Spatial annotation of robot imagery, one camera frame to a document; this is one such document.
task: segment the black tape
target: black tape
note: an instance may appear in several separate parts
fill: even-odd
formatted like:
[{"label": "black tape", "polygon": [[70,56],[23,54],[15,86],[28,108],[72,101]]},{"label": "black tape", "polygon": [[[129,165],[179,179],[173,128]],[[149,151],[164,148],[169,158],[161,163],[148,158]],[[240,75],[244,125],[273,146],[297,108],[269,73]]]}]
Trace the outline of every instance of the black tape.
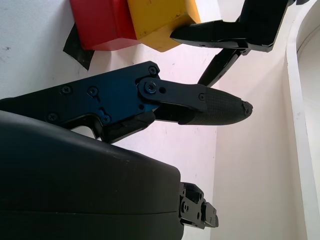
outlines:
[{"label": "black tape", "polygon": [[89,70],[95,51],[84,50],[82,48],[76,24],[72,27],[72,30],[65,42],[63,51],[77,60],[85,69]]}]

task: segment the black curved cover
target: black curved cover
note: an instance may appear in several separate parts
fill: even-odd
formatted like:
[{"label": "black curved cover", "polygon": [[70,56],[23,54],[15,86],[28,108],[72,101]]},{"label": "black curved cover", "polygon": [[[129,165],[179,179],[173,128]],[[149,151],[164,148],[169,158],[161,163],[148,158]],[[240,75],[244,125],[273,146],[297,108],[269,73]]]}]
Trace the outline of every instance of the black curved cover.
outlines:
[{"label": "black curved cover", "polygon": [[0,111],[0,239],[179,240],[180,173]]}]

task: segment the yellow block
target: yellow block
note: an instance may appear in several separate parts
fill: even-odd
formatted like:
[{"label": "yellow block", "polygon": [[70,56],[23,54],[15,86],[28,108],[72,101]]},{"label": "yellow block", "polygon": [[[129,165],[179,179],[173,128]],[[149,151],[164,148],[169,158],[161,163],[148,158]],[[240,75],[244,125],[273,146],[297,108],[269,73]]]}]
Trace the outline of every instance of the yellow block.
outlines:
[{"label": "yellow block", "polygon": [[201,22],[196,0],[127,1],[136,38],[159,52],[180,45],[170,38],[175,29]]}]

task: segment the textured grip pad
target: textured grip pad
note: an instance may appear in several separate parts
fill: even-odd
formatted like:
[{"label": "textured grip pad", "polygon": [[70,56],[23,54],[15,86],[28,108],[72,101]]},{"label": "textured grip pad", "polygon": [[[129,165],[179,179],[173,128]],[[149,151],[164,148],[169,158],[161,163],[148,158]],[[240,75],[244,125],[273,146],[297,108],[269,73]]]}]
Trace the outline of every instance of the textured grip pad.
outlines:
[{"label": "textured grip pad", "polygon": [[180,125],[220,126],[235,124],[248,118],[253,112],[253,106],[241,98],[227,92],[207,88],[204,94],[207,110],[204,112],[189,111]]}]

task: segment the red block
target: red block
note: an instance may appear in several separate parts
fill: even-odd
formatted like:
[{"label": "red block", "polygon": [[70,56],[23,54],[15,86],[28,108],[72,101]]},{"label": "red block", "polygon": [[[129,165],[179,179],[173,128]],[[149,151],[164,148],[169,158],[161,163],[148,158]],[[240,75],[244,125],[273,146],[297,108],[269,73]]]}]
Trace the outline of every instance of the red block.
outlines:
[{"label": "red block", "polygon": [[70,3],[84,49],[114,51],[140,43],[127,0],[70,0]]}]

